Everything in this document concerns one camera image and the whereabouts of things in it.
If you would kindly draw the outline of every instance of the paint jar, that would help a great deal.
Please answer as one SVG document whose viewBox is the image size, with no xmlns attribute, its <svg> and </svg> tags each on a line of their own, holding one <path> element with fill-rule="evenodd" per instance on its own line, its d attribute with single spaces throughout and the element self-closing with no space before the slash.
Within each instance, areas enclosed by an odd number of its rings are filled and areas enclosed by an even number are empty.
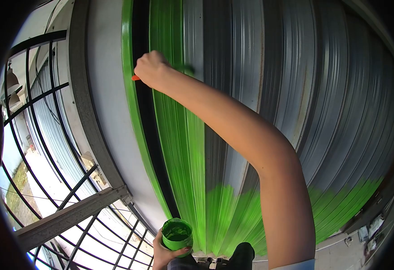
<svg viewBox="0 0 394 270">
<path fill-rule="evenodd" d="M 193 246 L 192 228 L 183 219 L 169 219 L 162 226 L 162 242 L 164 246 L 170 250 L 176 251 L 184 247 Z M 178 256 L 179 258 L 187 256 L 191 253 L 192 248 Z"/>
</svg>

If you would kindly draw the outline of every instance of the hand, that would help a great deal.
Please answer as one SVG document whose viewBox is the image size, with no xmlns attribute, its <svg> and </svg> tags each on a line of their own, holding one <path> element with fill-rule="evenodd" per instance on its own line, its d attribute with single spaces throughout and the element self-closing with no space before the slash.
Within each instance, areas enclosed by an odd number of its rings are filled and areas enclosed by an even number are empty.
<svg viewBox="0 0 394 270">
<path fill-rule="evenodd" d="M 151 51 L 137 59 L 134 73 L 150 88 L 157 88 L 162 79 L 162 71 L 170 68 L 167 59 L 159 51 Z"/>
<path fill-rule="evenodd" d="M 171 251 L 162 245 L 162 231 L 158 231 L 153 241 L 153 270 L 162 270 L 176 256 L 182 255 L 190 251 L 191 247 Z"/>
</svg>

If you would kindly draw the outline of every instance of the trousers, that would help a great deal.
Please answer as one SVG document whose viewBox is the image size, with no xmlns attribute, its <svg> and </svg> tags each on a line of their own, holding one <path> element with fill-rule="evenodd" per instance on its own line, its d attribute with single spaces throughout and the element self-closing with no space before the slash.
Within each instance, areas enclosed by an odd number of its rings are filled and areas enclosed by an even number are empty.
<svg viewBox="0 0 394 270">
<path fill-rule="evenodd" d="M 250 243 L 243 242 L 237 245 L 232 257 L 220 270 L 251 270 L 254 259 L 254 249 Z M 202 270 L 191 254 L 183 258 L 174 258 L 168 263 L 168 270 Z"/>
</svg>

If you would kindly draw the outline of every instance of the sleeve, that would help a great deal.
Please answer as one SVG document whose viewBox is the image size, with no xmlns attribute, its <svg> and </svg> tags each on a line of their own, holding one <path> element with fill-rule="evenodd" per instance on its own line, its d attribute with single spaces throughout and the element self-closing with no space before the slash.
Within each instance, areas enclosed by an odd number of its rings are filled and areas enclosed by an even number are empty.
<svg viewBox="0 0 394 270">
<path fill-rule="evenodd" d="M 273 268 L 272 270 L 314 270 L 315 259 Z"/>
</svg>

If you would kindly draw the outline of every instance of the grass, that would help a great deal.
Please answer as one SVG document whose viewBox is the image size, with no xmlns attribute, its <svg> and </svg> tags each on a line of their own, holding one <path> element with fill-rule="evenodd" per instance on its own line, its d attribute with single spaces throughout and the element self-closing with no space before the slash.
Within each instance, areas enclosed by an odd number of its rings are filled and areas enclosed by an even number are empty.
<svg viewBox="0 0 394 270">
<path fill-rule="evenodd" d="M 19 189 L 19 191 L 22 194 L 27 194 L 27 195 L 32 195 L 32 192 L 30 191 L 30 188 L 28 191 L 23 192 L 23 189 L 25 185 L 28 184 L 28 178 L 26 175 L 27 168 L 24 162 L 21 162 L 21 164 L 17 167 L 14 177 L 13 177 L 13 182 L 15 183 L 16 187 Z M 19 195 L 16 193 L 15 189 L 10 185 L 8 188 L 8 192 L 5 195 L 7 206 L 10 208 L 10 210 L 13 212 L 13 214 L 19 219 L 23 225 L 27 226 L 31 223 L 34 223 L 35 221 L 38 220 L 38 218 L 32 213 L 32 211 L 26 206 L 26 204 L 23 202 L 23 200 L 19 197 Z M 30 203 L 30 205 L 35 208 L 35 211 L 38 211 L 38 208 L 36 207 L 35 201 L 33 200 L 32 197 L 25 197 L 25 199 Z M 20 228 L 18 223 L 12 218 L 11 215 L 8 215 L 10 222 L 13 227 L 16 229 Z"/>
</svg>

